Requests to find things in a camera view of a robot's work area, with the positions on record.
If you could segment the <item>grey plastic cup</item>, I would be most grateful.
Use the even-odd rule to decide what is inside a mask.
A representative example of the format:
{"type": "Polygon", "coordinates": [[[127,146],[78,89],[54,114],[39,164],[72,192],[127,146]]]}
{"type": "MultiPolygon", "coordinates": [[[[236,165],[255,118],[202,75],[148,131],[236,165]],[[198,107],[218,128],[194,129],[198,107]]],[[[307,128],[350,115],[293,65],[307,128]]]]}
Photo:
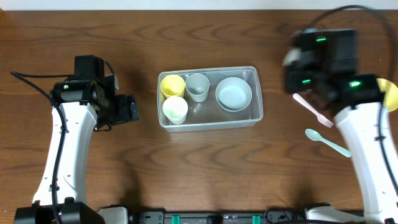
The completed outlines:
{"type": "Polygon", "coordinates": [[[208,97],[210,81],[205,75],[194,73],[187,78],[185,88],[193,101],[201,103],[208,97]]]}

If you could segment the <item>pink plastic fork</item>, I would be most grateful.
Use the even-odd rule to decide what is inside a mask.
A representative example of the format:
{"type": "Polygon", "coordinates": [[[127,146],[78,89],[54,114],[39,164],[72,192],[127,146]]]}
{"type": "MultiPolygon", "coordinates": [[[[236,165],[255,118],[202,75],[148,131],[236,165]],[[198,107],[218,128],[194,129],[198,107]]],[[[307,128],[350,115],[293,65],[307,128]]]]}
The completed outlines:
{"type": "Polygon", "coordinates": [[[316,117],[317,120],[331,128],[334,124],[328,119],[326,118],[324,115],[322,115],[321,113],[319,113],[313,106],[311,106],[304,98],[302,98],[298,93],[294,93],[292,95],[293,99],[296,100],[298,103],[300,103],[302,106],[304,106],[306,109],[308,109],[309,111],[311,111],[316,117]]]}

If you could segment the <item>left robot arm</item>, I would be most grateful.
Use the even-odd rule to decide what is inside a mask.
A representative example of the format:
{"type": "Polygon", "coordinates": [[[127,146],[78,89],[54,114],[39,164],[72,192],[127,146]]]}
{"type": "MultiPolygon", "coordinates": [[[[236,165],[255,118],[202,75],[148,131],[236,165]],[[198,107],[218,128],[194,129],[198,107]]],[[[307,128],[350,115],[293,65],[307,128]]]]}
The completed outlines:
{"type": "Polygon", "coordinates": [[[132,223],[125,206],[99,211],[86,201],[86,164],[91,136],[139,119],[135,98],[118,95],[115,73],[107,75],[107,61],[94,55],[75,57],[72,75],[46,93],[28,74],[11,74],[31,85],[52,105],[52,137],[44,174],[29,207],[18,208],[15,223],[132,223]]]}

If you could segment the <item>cream white plastic cup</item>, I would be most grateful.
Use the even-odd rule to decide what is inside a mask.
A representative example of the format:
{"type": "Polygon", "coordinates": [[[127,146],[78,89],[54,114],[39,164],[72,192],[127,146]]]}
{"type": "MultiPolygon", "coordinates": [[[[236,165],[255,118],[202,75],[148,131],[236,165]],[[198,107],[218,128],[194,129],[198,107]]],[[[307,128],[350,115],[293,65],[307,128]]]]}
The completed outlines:
{"type": "Polygon", "coordinates": [[[182,97],[171,96],[164,101],[162,111],[171,123],[182,124],[187,117],[188,104],[182,97]]]}

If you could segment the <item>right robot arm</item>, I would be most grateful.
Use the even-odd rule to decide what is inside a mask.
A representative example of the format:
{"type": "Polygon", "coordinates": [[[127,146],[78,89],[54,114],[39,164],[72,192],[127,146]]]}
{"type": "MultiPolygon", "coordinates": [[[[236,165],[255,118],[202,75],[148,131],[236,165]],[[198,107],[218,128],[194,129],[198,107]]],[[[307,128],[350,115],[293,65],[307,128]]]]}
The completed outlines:
{"type": "Polygon", "coordinates": [[[362,217],[318,207],[306,220],[397,223],[397,151],[377,76],[358,73],[353,29],[298,31],[285,56],[288,94],[313,91],[325,101],[351,152],[364,204],[362,217]]]}

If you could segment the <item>yellow plastic bowl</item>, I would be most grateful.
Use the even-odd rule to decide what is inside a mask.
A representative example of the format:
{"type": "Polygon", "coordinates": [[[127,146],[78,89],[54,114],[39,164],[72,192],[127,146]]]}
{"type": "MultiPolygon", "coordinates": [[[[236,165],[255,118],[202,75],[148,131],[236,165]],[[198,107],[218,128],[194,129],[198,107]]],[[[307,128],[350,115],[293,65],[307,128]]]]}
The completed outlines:
{"type": "Polygon", "coordinates": [[[380,91],[385,93],[384,96],[384,106],[387,107],[388,112],[392,112],[398,107],[398,88],[397,86],[390,82],[389,80],[378,78],[377,83],[379,85],[380,91]]]}

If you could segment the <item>yellow plastic cup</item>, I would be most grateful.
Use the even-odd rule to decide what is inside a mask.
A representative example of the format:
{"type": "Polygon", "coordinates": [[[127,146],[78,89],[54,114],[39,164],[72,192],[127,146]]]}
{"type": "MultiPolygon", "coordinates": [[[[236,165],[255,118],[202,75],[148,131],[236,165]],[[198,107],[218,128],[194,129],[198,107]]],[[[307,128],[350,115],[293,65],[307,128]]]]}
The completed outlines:
{"type": "Polygon", "coordinates": [[[168,75],[160,83],[160,90],[166,98],[184,96],[185,80],[179,75],[168,75]]]}

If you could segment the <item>light green plastic spoon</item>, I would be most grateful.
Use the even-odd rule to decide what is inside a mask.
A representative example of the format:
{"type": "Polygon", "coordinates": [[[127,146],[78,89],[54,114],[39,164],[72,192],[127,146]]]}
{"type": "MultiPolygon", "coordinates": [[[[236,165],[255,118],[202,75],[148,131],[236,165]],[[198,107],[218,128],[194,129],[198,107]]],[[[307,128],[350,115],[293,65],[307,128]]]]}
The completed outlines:
{"type": "Polygon", "coordinates": [[[339,152],[340,154],[342,154],[345,157],[351,157],[351,152],[349,150],[325,139],[323,136],[321,136],[317,131],[315,131],[313,129],[306,129],[305,135],[312,141],[323,142],[324,144],[328,145],[329,147],[331,147],[332,149],[339,152]]]}

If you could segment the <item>grey plastic bowl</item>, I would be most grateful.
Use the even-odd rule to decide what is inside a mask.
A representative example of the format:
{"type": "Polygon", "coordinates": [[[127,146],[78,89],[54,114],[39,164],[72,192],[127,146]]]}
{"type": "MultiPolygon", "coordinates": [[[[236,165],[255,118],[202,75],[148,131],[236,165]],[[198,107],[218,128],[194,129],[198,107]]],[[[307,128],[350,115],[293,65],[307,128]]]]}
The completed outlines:
{"type": "Polygon", "coordinates": [[[242,111],[252,100],[249,84],[241,78],[229,77],[216,87],[215,96],[218,104],[228,112],[242,111]]]}

